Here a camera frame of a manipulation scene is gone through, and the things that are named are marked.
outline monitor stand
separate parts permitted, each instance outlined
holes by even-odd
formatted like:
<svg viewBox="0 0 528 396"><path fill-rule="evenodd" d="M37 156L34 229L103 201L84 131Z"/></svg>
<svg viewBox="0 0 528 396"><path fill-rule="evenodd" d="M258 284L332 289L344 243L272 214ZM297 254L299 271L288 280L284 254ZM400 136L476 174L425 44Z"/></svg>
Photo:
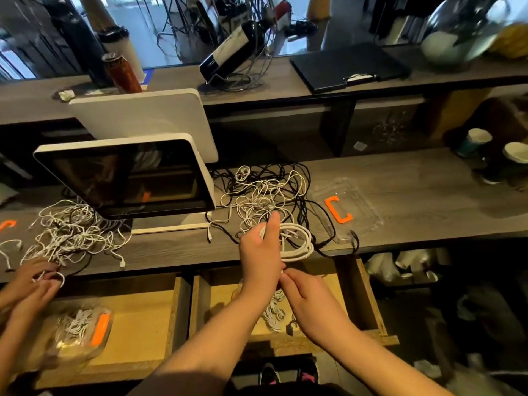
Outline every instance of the monitor stand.
<svg viewBox="0 0 528 396"><path fill-rule="evenodd" d="M211 219L212 212L135 218L132 220L132 235L204 229L209 224L206 214Z"/></svg>

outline black folder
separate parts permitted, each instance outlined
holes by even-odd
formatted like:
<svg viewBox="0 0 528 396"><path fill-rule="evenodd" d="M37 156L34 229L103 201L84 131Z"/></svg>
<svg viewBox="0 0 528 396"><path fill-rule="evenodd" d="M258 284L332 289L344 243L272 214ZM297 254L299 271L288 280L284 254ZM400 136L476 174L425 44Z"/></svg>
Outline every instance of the black folder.
<svg viewBox="0 0 528 396"><path fill-rule="evenodd" d="M294 55L291 64L313 94L374 81L408 78L411 69L373 43Z"/></svg>

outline white monitor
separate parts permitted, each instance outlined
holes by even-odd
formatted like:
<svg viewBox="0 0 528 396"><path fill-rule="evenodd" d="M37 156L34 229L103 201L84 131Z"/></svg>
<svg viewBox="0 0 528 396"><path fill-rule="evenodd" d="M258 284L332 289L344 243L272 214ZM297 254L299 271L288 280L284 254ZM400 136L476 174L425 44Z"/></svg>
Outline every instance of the white monitor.
<svg viewBox="0 0 528 396"><path fill-rule="evenodd" d="M189 133L205 163L218 151L200 94L195 89L86 97L69 109L98 140L158 133Z"/></svg>
<svg viewBox="0 0 528 396"><path fill-rule="evenodd" d="M213 180L188 133L43 145L33 155L103 218L134 219L133 233L206 227L204 213L215 209Z"/></svg>

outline open drawer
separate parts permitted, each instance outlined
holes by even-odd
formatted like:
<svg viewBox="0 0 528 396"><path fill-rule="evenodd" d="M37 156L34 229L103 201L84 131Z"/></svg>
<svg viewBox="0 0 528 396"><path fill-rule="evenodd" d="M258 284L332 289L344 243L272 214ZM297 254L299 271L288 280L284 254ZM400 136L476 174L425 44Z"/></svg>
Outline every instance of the open drawer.
<svg viewBox="0 0 528 396"><path fill-rule="evenodd" d="M384 346L399 344L396 336L387 334L370 287L368 274L359 257L346 257L335 261L327 258L310 258L288 266L323 276L355 325ZM240 266L205 270L194 277L189 337L199 331L212 316L234 298L238 293L241 278ZM282 331L272 332L264 320L259 319L242 354L243 359L320 351L295 325L294 335L287 335L286 326L292 319L292 308L286 299L278 305L286 313L286 318L281 322Z"/></svg>
<svg viewBox="0 0 528 396"><path fill-rule="evenodd" d="M113 313L108 341L93 359L42 371L37 389L143 379L185 343L191 285L175 273L73 281L67 279L59 295L99 298L101 306ZM49 308L61 299L53 301ZM42 361L50 338L43 322L36 322L31 329L17 372L39 367L38 360Z"/></svg>

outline shoe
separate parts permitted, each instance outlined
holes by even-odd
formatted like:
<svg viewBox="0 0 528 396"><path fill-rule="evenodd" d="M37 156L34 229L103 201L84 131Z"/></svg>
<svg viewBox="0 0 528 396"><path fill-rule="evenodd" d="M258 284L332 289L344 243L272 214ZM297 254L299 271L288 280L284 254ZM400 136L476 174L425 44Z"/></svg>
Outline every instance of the shoe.
<svg viewBox="0 0 528 396"><path fill-rule="evenodd" d="M259 374L259 385L275 385L280 382L279 373L275 371L273 365L271 363L264 364Z"/></svg>
<svg viewBox="0 0 528 396"><path fill-rule="evenodd" d="M319 383L319 368L313 357L301 360L300 367L297 370L297 382Z"/></svg>

